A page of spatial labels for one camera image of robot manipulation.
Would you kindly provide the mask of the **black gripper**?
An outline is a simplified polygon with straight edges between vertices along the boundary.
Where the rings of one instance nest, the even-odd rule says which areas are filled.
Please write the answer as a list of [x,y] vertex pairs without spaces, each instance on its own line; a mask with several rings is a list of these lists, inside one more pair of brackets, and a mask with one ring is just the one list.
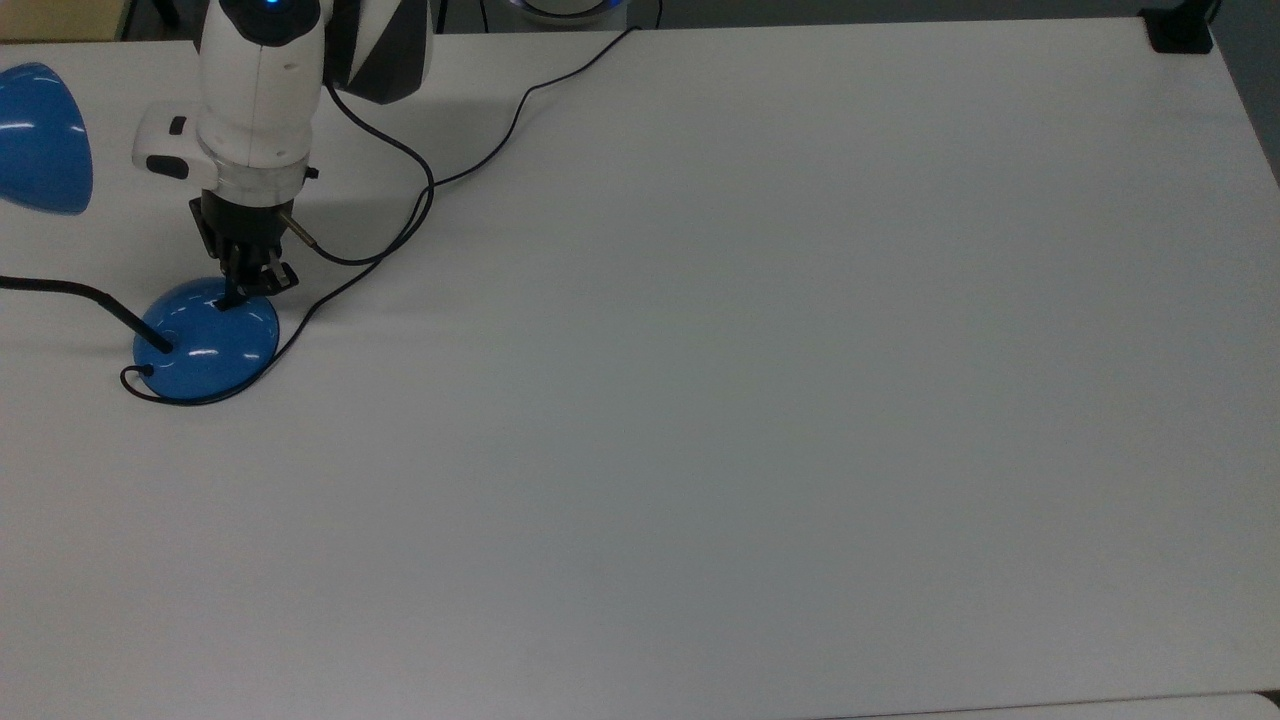
[[224,291],[218,310],[243,305],[252,295],[259,273],[259,295],[278,295],[300,279],[282,260],[282,237],[294,202],[255,208],[230,202],[205,190],[189,201],[189,210],[207,255],[218,261]]

